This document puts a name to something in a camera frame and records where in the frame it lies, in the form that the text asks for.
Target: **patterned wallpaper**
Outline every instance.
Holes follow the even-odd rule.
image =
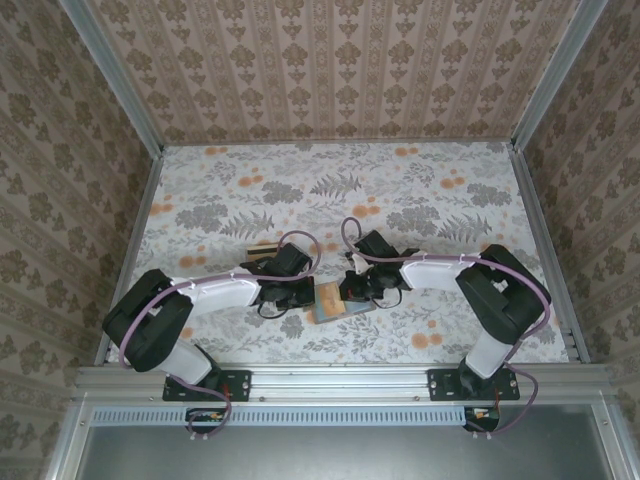
[[[89,0],[169,145],[509,137],[577,0]]]
[[[37,478],[150,160],[55,1],[0,2],[0,478]]]
[[[611,0],[525,154],[593,360],[640,438],[640,2]]]

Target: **vent slot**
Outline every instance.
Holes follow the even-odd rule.
[[[92,427],[185,426],[187,407],[96,407]],[[210,425],[194,422],[194,425]],[[229,426],[464,425],[464,407],[234,407]]]

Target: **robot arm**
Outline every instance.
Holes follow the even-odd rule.
[[[531,288],[503,271],[478,261],[464,260],[474,257],[472,255],[464,255],[459,261],[451,262],[430,259],[417,250],[398,254],[375,230],[359,239],[355,248],[365,256],[375,258],[401,259],[411,255],[413,258],[425,255],[425,258],[376,263],[354,253],[355,271],[347,272],[340,285],[343,300],[380,299],[387,288],[435,288],[464,294],[483,327],[476,344],[459,367],[460,383],[469,396],[486,388],[525,332],[545,313],[544,305]],[[525,277],[550,304],[548,291],[505,247],[491,245],[475,257],[502,265]]]
[[[276,307],[283,311],[311,305],[315,300],[312,276],[287,282],[259,279],[266,276],[286,280],[286,277],[298,275],[310,263],[309,256],[288,243],[274,258],[243,263],[209,283],[200,283],[198,279],[169,278],[158,269],[150,270],[109,312],[103,322],[103,330],[121,347],[136,317],[154,298],[172,286],[187,285],[164,296],[144,316],[126,344],[124,354],[138,372],[162,370],[196,385],[209,376],[216,377],[219,368],[200,347],[180,339],[187,319],[216,310],[265,302],[275,302]]]

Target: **floral tablecloth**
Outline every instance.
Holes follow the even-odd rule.
[[[303,229],[322,243],[316,284],[339,281],[348,268],[339,227],[349,215],[399,251],[504,244],[544,281],[502,143],[167,148],[134,280],[152,268],[180,277],[226,271],[245,261],[247,246]],[[293,241],[315,253],[307,238]],[[394,309],[323,325],[302,310],[276,320],[255,308],[216,311],[189,318],[182,337],[225,363],[455,363],[479,332],[461,294],[429,290],[406,293]],[[557,320],[514,360],[567,361]]]

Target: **small box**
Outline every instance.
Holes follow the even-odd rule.
[[[277,243],[252,245],[251,247],[247,247],[247,262],[255,262],[265,257],[275,257],[277,252]]]
[[[316,286],[316,303],[309,310],[313,314],[313,321],[323,323],[350,317],[358,313],[375,310],[372,302],[345,302],[340,298],[337,282],[323,283]]]

